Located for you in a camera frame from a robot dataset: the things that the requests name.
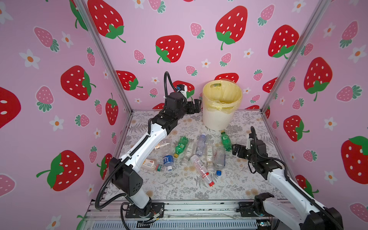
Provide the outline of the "clear bottle blue cap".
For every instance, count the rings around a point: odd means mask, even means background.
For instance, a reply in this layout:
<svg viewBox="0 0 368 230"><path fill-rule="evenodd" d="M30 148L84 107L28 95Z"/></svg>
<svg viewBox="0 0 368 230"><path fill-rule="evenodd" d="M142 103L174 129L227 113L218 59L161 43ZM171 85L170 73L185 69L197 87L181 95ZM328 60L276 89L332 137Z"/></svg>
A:
<svg viewBox="0 0 368 230"><path fill-rule="evenodd" d="M217 176L222 175L222 170L224 169L225 164L226 164L226 150L224 147L221 146L216 149L214 160Z"/></svg>

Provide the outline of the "clear bottle green red label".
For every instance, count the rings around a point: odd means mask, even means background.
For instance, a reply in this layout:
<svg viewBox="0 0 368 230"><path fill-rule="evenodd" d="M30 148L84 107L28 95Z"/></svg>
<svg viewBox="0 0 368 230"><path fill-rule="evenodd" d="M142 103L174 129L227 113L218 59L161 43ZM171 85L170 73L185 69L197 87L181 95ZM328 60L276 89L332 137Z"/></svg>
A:
<svg viewBox="0 0 368 230"><path fill-rule="evenodd" d="M143 162L141 169L148 170L148 171L165 172L166 167L162 164L156 163L156 161L154 160L146 159Z"/></svg>

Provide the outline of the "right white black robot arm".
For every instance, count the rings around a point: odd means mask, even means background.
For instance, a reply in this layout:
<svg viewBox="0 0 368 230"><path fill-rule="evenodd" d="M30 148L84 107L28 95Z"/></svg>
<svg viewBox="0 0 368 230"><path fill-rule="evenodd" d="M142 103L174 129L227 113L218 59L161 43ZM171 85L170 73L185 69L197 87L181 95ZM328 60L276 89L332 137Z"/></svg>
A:
<svg viewBox="0 0 368 230"><path fill-rule="evenodd" d="M335 208L327 208L315 200L287 174L286 164L268 157L263 141L249 139L247 145L234 144L233 155L246 159L270 184L291 203L292 208L278 201L271 193L256 195L252 205L238 208L239 212L274 216L292 230L341 230L343 220Z"/></svg>

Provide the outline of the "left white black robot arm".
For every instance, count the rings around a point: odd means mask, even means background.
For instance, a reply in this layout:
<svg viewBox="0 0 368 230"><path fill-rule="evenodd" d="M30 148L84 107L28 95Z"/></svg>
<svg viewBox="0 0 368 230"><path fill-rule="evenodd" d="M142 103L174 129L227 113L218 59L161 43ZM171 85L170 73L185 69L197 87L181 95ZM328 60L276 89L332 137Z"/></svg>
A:
<svg viewBox="0 0 368 230"><path fill-rule="evenodd" d="M154 148L165 139L178 125L178 121L187 114L201 111L202 101L187 101L181 92L172 92L165 99L163 109L148 121L148 131L143 137L120 158L112 158L108 164L109 176L103 183L95 199L95 208L101 210L119 197L125 197L130 204L144 212L151 209L151 198L143 191L143 179L138 174ZM101 204L106 187L113 183L123 193L117 194Z"/></svg>

